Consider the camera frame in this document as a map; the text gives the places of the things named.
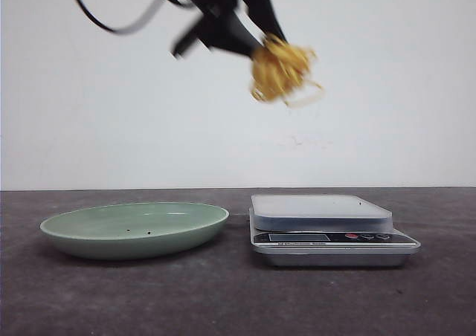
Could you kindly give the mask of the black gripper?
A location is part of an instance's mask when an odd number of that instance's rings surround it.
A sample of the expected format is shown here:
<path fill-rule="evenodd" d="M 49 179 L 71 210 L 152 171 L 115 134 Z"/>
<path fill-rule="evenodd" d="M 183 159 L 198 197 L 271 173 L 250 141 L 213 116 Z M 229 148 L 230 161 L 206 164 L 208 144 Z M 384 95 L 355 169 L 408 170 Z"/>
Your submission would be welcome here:
<path fill-rule="evenodd" d="M 239 0 L 191 0 L 202 15 L 176 40 L 173 56 L 184 56 L 197 41 L 207 48 L 251 58 L 262 44 L 248 31 L 235 13 Z M 271 0 L 241 0 L 250 20 L 266 35 L 286 42 Z"/>

